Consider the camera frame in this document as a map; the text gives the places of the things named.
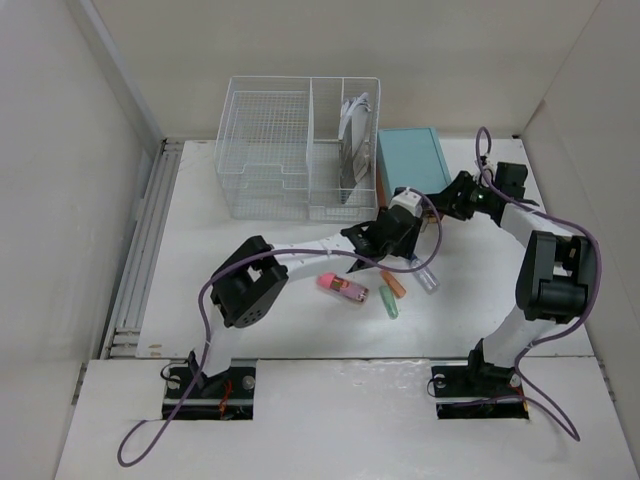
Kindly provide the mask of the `clear bottle blue cap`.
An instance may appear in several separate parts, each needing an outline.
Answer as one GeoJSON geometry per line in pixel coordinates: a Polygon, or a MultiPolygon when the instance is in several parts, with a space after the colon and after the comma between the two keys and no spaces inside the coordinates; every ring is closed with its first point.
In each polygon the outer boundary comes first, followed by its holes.
{"type": "Polygon", "coordinates": [[[435,293],[438,290],[440,286],[438,279],[419,257],[413,256],[409,260],[409,267],[412,269],[412,274],[416,280],[428,294],[435,293]]]}

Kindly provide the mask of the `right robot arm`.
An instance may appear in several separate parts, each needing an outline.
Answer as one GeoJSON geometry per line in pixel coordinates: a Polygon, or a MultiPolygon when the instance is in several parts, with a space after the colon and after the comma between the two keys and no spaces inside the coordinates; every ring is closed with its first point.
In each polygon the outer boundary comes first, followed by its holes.
{"type": "Polygon", "coordinates": [[[595,298],[599,261],[595,242],[542,217],[526,200],[524,165],[500,162],[492,183],[482,184],[468,172],[429,198],[442,216],[466,221],[477,212],[488,215],[524,248],[515,286],[515,306],[502,324],[481,339],[464,367],[439,373],[478,395],[491,395],[517,385],[515,361],[554,325],[582,316],[595,298]]]}

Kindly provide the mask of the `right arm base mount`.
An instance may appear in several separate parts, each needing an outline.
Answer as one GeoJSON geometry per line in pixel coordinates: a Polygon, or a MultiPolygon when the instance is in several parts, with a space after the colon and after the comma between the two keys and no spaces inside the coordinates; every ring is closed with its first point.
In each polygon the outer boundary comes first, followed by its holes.
{"type": "Polygon", "coordinates": [[[439,420],[529,419],[514,368],[486,363],[480,348],[465,363],[433,364],[428,385],[439,420]]]}

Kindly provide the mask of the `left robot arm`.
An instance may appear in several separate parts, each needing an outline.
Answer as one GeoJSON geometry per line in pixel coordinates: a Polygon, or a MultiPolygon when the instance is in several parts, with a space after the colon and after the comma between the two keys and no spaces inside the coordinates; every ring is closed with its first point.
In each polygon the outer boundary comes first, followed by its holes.
{"type": "Polygon", "coordinates": [[[205,397],[221,390],[239,333],[266,317],[287,284],[380,267],[389,256],[410,259],[421,226],[420,207],[394,205],[372,221],[316,241],[276,245],[261,235],[245,240],[205,288],[218,317],[208,324],[200,363],[189,374],[191,387],[205,397]]]}

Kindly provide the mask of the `pink capped marker tube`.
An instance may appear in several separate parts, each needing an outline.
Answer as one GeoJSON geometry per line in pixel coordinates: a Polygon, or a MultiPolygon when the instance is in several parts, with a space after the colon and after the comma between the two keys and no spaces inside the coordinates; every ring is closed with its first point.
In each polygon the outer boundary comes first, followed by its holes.
{"type": "Polygon", "coordinates": [[[316,279],[316,284],[327,291],[333,292],[351,302],[364,303],[369,295],[369,289],[347,280],[335,273],[324,273],[316,279]]]}

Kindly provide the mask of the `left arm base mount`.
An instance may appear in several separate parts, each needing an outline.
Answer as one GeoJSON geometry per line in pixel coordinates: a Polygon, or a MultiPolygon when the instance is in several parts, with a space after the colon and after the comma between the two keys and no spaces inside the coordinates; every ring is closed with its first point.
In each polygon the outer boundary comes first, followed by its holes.
{"type": "MultiPolygon", "coordinates": [[[[179,404],[196,371],[196,360],[171,362],[160,372],[165,382],[161,414],[168,419],[179,404]]],[[[230,367],[214,377],[202,374],[175,420],[245,421],[252,420],[257,380],[256,360],[233,360],[230,367]]]]}

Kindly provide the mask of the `grey setup guide booklet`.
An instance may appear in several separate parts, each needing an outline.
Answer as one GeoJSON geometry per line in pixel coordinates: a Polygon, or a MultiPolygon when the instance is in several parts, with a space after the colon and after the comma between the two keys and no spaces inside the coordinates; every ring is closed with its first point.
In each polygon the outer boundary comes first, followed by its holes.
{"type": "Polygon", "coordinates": [[[339,199],[346,204],[352,191],[369,169],[365,146],[369,140],[367,123],[372,112],[369,94],[347,99],[341,108],[338,129],[339,142],[339,199]]]}

